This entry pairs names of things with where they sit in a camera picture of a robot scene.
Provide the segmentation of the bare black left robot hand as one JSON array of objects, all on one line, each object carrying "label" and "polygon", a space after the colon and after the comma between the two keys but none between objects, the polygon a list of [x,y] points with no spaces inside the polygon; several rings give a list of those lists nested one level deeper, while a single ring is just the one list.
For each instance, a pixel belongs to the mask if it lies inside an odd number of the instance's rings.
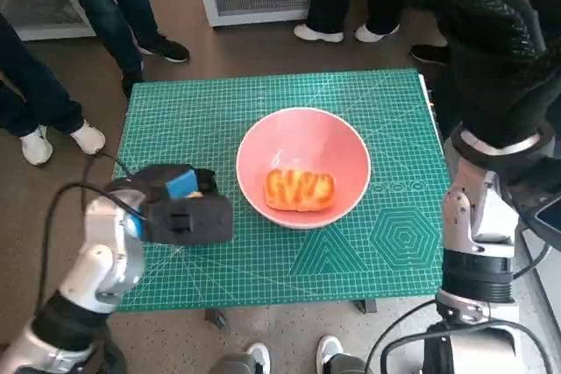
[{"label": "bare black left robot hand", "polygon": [[132,181],[154,200],[178,200],[190,194],[216,194],[216,173],[189,164],[153,164],[133,174]]}]

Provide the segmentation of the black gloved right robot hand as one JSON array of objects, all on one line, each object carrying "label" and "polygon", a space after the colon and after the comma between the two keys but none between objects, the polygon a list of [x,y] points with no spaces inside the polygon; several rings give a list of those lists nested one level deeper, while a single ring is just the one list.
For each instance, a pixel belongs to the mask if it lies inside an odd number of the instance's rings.
[{"label": "black gloved right robot hand", "polygon": [[406,0],[433,12],[451,58],[432,92],[443,138],[504,148],[560,130],[560,0]]}]

